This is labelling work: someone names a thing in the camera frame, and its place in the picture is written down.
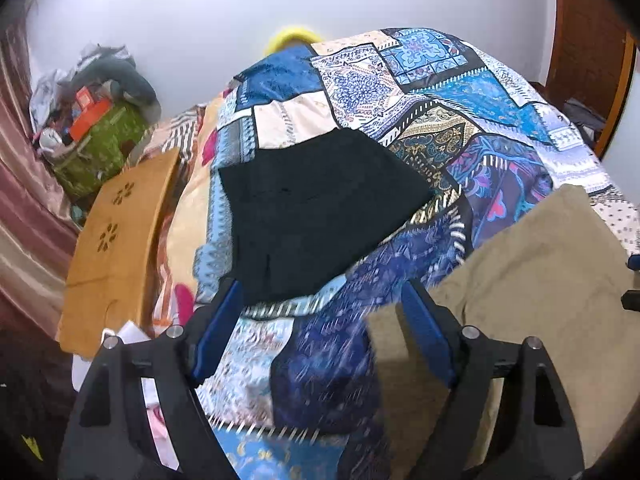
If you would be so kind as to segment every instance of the metal screw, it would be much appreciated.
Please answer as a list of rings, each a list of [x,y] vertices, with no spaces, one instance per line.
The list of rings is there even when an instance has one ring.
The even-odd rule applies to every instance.
[[[480,331],[472,325],[467,325],[462,329],[462,335],[467,339],[478,339]]]
[[[184,333],[184,329],[182,328],[181,325],[171,325],[169,328],[166,329],[166,334],[171,339],[180,337],[183,333]]]
[[[529,337],[527,337],[527,344],[534,350],[540,350],[542,348],[542,341],[540,341],[539,337],[536,337],[534,335],[530,335]]]
[[[120,342],[120,339],[112,335],[104,340],[104,343],[102,343],[102,346],[104,346],[107,350],[111,350],[112,348],[115,348],[119,342]]]

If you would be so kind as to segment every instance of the pink curtain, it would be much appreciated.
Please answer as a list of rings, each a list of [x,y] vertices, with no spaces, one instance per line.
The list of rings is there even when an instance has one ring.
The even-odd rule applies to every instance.
[[[56,334],[77,230],[60,184],[31,146],[22,16],[0,36],[0,326]]]

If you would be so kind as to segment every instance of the khaki cloth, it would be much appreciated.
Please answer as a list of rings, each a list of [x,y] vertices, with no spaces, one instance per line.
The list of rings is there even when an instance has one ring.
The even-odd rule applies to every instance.
[[[640,313],[623,310],[634,287],[626,253],[584,189],[562,186],[497,234],[429,292],[462,324],[490,338],[542,339],[567,392],[587,467],[603,454],[640,394]],[[382,386],[394,478],[424,448],[448,394],[427,370],[401,305],[367,318]],[[482,462],[497,416],[494,381],[471,463]]]

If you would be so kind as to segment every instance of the yellow round object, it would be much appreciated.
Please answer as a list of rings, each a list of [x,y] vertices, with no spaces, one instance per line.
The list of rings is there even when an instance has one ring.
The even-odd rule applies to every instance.
[[[319,43],[320,41],[322,41],[320,36],[306,28],[289,27],[271,38],[271,41],[264,51],[264,55],[269,56],[270,54],[284,50],[294,43],[312,44]]]

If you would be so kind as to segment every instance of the patchwork blanket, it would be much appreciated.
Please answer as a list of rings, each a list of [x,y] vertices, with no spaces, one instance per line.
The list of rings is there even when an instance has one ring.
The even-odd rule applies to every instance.
[[[207,106],[161,237],[158,331],[210,301],[230,270],[218,170],[338,126],[388,147],[436,196],[315,295],[245,307],[198,391],[241,478],[387,478],[364,316],[396,302],[409,278],[437,285],[552,189],[583,186],[625,249],[640,250],[634,206],[576,127],[519,74],[449,34],[376,30],[273,54]]]

